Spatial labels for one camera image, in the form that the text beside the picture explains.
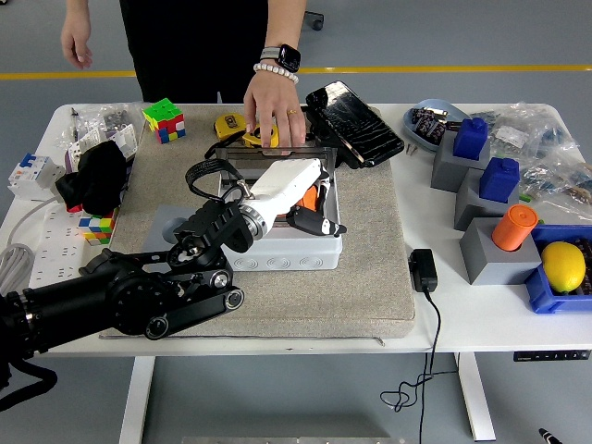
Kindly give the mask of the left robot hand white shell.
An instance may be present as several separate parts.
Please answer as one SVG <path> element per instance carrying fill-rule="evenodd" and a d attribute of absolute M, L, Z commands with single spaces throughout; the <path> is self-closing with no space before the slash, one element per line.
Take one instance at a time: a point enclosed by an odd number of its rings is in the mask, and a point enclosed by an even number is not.
<path fill-rule="evenodd" d="M 240 212 L 256 240 L 270 231 L 278 216 L 300 231 L 338 237 L 347 228 L 324 213 L 330 184 L 318 158 L 278 160 L 250 188 Z"/>

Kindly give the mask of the person's right hand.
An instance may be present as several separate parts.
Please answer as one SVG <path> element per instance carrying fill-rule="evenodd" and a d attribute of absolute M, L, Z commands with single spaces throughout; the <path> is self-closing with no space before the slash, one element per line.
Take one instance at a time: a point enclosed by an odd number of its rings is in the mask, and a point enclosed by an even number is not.
<path fill-rule="evenodd" d="M 89 21 L 75 18 L 67 19 L 61 32 L 61 45 L 64 58 L 75 68 L 90 68 L 93 63 L 93 53 L 88 47 L 91 37 Z"/>

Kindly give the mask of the person's left hand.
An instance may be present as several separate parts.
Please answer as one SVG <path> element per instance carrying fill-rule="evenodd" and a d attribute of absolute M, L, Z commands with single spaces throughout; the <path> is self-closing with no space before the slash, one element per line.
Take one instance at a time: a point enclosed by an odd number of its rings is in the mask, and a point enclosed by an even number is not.
<path fill-rule="evenodd" d="M 305 142 L 305 119 L 296 84 L 285 76 L 266 70 L 254 73 L 244 96 L 246 128 L 252 132 L 259 124 L 261 146 L 271 146 L 273 125 L 278 129 L 281 147 L 302 146 Z"/>

